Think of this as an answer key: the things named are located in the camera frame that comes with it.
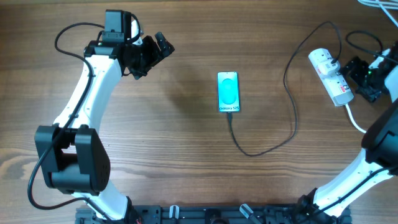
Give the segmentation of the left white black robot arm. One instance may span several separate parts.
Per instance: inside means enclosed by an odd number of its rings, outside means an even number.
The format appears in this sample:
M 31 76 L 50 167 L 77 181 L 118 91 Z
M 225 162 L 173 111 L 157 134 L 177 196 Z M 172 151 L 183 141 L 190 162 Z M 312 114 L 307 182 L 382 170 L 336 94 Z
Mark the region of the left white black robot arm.
M 161 32 L 144 35 L 131 12 L 108 9 L 100 33 L 80 55 L 81 77 L 66 107 L 34 141 L 48 188 L 85 202 L 100 223 L 140 223 L 131 199 L 110 181 L 111 164 L 99 137 L 110 96 L 125 76 L 140 79 L 174 51 Z

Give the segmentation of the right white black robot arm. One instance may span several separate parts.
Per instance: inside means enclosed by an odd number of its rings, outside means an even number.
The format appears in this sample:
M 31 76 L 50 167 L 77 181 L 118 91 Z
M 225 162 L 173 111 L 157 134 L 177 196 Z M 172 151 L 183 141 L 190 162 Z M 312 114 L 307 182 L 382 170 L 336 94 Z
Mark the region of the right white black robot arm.
M 336 223 L 363 193 L 397 175 L 397 43 L 373 64 L 372 86 L 388 92 L 392 104 L 365 132 L 354 161 L 331 182 L 300 199 L 293 223 Z

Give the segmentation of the white power strip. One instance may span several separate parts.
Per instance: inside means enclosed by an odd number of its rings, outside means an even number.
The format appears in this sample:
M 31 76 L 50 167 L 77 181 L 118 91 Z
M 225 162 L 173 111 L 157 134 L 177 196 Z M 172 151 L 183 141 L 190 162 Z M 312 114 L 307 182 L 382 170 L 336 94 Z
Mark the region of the white power strip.
M 327 60 L 333 61 L 333 58 L 327 49 L 313 50 L 308 55 L 308 58 L 314 69 L 316 69 L 320 62 Z M 317 75 L 319 76 L 323 86 L 325 87 L 328 95 L 336 107 L 345 106 L 354 98 L 353 92 L 339 71 L 327 76 L 319 75 L 318 73 Z

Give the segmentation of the turquoise Galaxy smartphone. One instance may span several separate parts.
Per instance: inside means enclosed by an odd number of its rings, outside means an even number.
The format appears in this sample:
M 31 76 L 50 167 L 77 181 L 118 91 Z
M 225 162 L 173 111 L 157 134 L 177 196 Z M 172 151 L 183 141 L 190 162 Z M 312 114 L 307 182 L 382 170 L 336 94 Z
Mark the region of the turquoise Galaxy smartphone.
M 218 72 L 218 110 L 220 113 L 240 111 L 239 78 L 237 72 Z

